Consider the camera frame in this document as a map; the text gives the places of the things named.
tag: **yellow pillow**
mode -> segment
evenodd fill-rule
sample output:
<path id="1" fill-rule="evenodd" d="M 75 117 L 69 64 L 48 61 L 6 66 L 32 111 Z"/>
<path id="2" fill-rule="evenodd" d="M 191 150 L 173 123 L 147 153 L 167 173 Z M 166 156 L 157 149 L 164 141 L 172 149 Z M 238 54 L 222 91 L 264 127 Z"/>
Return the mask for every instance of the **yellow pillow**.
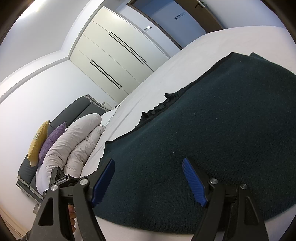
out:
<path id="1" fill-rule="evenodd" d="M 40 128 L 38 129 L 37 133 L 35 134 L 31 142 L 29 152 L 28 152 L 28 157 L 27 157 L 27 159 L 30 161 L 31 167 L 34 167 L 38 164 L 39 152 L 41 150 L 43 143 L 47 138 L 48 125 L 49 125 L 49 120 L 44 122 L 40 126 Z"/>

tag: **bed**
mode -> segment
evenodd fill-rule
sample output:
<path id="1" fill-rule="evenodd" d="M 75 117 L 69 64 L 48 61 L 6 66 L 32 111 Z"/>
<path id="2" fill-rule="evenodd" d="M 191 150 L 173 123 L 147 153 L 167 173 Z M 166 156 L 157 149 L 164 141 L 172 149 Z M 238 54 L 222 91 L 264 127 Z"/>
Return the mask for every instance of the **bed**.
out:
<path id="1" fill-rule="evenodd" d="M 71 103 L 51 122 L 51 124 L 48 127 L 48 135 L 50 135 L 52 131 L 56 129 L 59 125 L 61 125 L 63 122 L 67 122 L 66 127 L 68 127 L 71 123 L 85 115 L 91 113 L 98 113 L 100 115 L 103 115 L 107 111 L 108 109 L 101 106 L 90 95 L 82 96 L 79 99 L 75 100 L 73 103 Z M 37 190 L 36 171 L 37 166 L 31 167 L 30 162 L 26 156 L 19 168 L 16 185 L 28 197 L 34 200 L 38 205 L 41 205 L 43 201 L 43 191 L 38 192 Z"/>
<path id="2" fill-rule="evenodd" d="M 230 28 L 201 36 L 164 63 L 135 89 L 118 107 L 84 166 L 81 176 L 98 167 L 108 140 L 131 131 L 147 112 L 165 100 L 165 93 L 174 93 L 196 80 L 218 60 L 231 52 L 249 55 L 255 52 L 296 74 L 296 45 L 286 29 L 274 26 Z M 296 205 L 268 220 L 270 241 L 277 241 L 296 214 Z M 165 234 L 133 229 L 110 223 L 97 217 L 107 240 L 191 240 L 191 234 Z M 218 233 L 216 240 L 222 240 Z"/>

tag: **human hand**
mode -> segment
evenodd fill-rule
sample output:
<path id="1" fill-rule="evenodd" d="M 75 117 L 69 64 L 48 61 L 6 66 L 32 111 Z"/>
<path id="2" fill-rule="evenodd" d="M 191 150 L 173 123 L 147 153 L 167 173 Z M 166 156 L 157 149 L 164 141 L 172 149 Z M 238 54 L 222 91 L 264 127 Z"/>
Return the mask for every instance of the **human hand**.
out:
<path id="1" fill-rule="evenodd" d="M 76 223 L 74 218 L 76 218 L 76 213 L 75 213 L 75 208 L 68 204 L 68 209 L 69 209 L 69 216 L 70 216 L 70 222 L 72 226 L 72 232 L 75 232 L 76 228 L 74 227 L 74 224 Z"/>

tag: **white bed sheet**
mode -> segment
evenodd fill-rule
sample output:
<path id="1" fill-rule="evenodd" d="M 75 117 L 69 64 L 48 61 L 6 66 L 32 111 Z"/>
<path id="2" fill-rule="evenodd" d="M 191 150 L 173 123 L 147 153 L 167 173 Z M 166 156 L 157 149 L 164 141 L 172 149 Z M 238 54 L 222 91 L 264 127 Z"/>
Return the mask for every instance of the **white bed sheet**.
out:
<path id="1" fill-rule="evenodd" d="M 255 52 L 296 74 L 296 45 L 286 29 L 249 26 L 203 35 L 164 63 L 121 103 L 89 157 L 81 176 L 89 175 L 97 169 L 106 141 L 131 131 L 139 123 L 143 111 L 152 110 L 165 100 L 165 93 L 174 93 L 195 81 L 231 52 L 245 55 Z M 279 240 L 295 214 L 296 205 L 266 222 L 270 241 Z M 192 235 L 188 234 L 155 233 L 97 219 L 108 241 L 188 241 L 192 238 Z M 216 240 L 222 240 L 222 234 L 218 236 Z"/>
<path id="2" fill-rule="evenodd" d="M 104 114 L 102 114 L 102 122 L 101 122 L 101 126 L 104 126 L 106 127 L 108 125 L 108 123 L 110 122 L 110 120 L 112 119 L 112 117 L 114 116 L 116 110 L 117 110 L 118 107 L 116 107 L 115 109 L 113 110 L 110 110 Z"/>

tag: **door handle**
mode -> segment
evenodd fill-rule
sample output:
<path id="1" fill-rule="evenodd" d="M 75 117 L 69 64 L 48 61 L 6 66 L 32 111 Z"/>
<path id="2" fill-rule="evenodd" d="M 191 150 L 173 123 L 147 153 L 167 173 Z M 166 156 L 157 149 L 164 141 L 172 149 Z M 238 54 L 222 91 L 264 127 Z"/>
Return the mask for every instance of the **door handle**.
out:
<path id="1" fill-rule="evenodd" d="M 108 34 L 111 38 L 113 38 L 115 41 L 120 43 L 116 38 L 114 38 L 111 34 Z M 124 46 L 122 43 L 120 43 L 128 52 L 130 52 L 137 60 L 141 62 L 141 64 L 145 65 L 133 52 L 131 52 L 126 46 Z"/>
<path id="2" fill-rule="evenodd" d="M 199 1 L 199 0 L 196 0 L 196 1 L 198 2 L 198 4 L 196 4 L 195 8 L 196 8 L 197 6 L 200 6 L 201 8 L 205 8 L 205 5 L 203 4 L 204 2 L 201 2 L 201 1 Z"/>
<path id="3" fill-rule="evenodd" d="M 131 46 L 129 46 L 126 42 L 124 42 L 120 37 L 118 37 L 115 33 L 113 33 L 113 32 L 110 32 L 110 33 L 112 33 L 114 36 L 116 36 L 116 38 L 118 38 L 121 42 L 123 42 L 126 46 L 128 46 L 132 51 L 134 51 L 135 52 L 135 54 L 138 56 L 138 57 L 140 57 L 145 63 L 146 63 L 146 61 L 131 47 Z"/>
<path id="4" fill-rule="evenodd" d="M 95 65 L 90 61 L 90 63 L 98 70 L 100 71 L 103 75 L 105 75 L 105 77 L 110 80 L 118 89 L 120 89 L 120 87 L 122 87 L 120 84 L 118 84 L 118 82 L 116 80 L 114 80 L 105 70 L 103 70 L 95 61 L 93 61 L 95 63 Z"/>

